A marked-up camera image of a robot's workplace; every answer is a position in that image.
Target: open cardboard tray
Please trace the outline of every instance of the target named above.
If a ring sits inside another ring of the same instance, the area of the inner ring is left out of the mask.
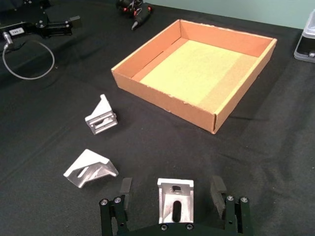
[[[177,20],[114,68],[118,87],[215,134],[277,40]]]

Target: cable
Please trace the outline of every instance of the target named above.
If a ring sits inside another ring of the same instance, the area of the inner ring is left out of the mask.
[[[19,79],[22,79],[22,80],[37,80],[37,79],[40,79],[40,78],[44,77],[45,75],[47,75],[47,74],[54,68],[54,65],[55,65],[55,56],[54,56],[53,52],[52,52],[45,44],[43,44],[43,43],[41,43],[41,42],[38,42],[38,41],[36,41],[36,40],[30,40],[30,41],[28,41],[28,42],[37,43],[37,44],[43,46],[43,47],[46,48],[47,51],[51,54],[51,57],[52,57],[52,59],[53,59],[53,63],[51,64],[51,67],[50,67],[44,74],[42,74],[42,75],[40,75],[40,76],[37,76],[37,77],[28,78],[28,77],[20,76],[20,75],[16,74],[15,72],[13,72],[13,71],[10,69],[10,67],[7,65],[6,60],[5,60],[5,53],[6,53],[6,51],[7,51],[7,47],[4,47],[4,49],[3,49],[3,52],[2,52],[2,60],[3,60],[4,66],[6,67],[6,69],[7,69],[12,75],[14,75],[15,77],[17,77],[17,78],[19,78]]]

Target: aluminum bracket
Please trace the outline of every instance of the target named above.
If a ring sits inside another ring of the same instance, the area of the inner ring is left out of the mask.
[[[63,176],[82,188],[85,183],[108,175],[114,177],[118,175],[112,162],[106,157],[85,149]]]
[[[159,224],[193,223],[193,180],[159,178]]]
[[[102,94],[100,99],[92,114],[85,117],[85,122],[94,134],[98,134],[118,124],[116,114],[113,113],[105,95]]]

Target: label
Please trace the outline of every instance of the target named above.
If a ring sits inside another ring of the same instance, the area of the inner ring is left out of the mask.
[[[23,28],[12,29],[9,31],[12,36],[24,33]]]

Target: wall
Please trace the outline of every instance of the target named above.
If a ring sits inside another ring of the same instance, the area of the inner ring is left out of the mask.
[[[303,29],[315,0],[145,0],[149,3]]]

